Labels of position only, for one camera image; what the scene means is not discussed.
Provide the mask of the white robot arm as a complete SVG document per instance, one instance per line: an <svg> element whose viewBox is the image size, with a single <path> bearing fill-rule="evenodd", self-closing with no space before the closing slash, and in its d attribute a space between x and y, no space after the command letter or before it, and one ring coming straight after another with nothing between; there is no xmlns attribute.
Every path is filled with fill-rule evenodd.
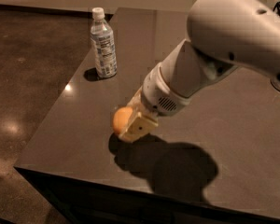
<svg viewBox="0 0 280 224"><path fill-rule="evenodd" d="M172 116L202 88L242 66L268 77L280 91L280 16L259 0L197 0L184 39L147 74L113 118L116 136L132 143Z"/></svg>

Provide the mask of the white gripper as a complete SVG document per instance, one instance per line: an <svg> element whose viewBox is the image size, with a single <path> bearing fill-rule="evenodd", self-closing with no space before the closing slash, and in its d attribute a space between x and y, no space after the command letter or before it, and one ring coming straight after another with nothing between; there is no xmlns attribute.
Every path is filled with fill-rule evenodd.
<svg viewBox="0 0 280 224"><path fill-rule="evenodd" d="M127 125L119 134L119 139L133 143L149 134L159 123L156 119L142 114L143 105L159 116L173 116L187 106L190 98L182 97L164 81L161 74L161 64L158 63L146 76L142 88L139 88L127 106L132 110Z"/></svg>

